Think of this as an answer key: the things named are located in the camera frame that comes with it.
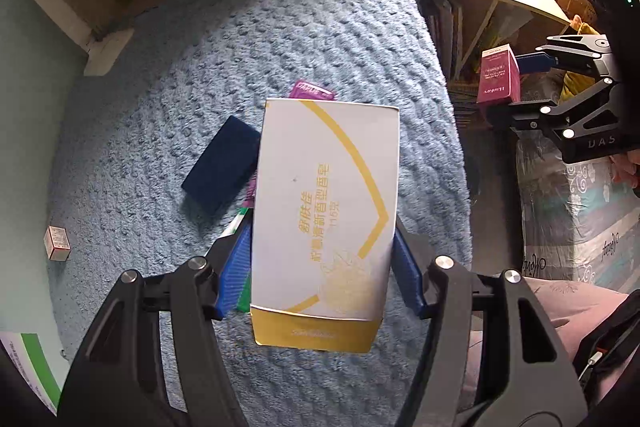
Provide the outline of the person's right hand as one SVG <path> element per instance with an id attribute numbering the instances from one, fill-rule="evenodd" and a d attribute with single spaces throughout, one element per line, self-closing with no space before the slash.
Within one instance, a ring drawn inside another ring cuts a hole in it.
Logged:
<path id="1" fill-rule="evenodd" d="M 612 180 L 623 183 L 639 195 L 640 192 L 640 150 L 630 150 L 627 153 L 615 154 L 610 157 L 612 165 Z"/>

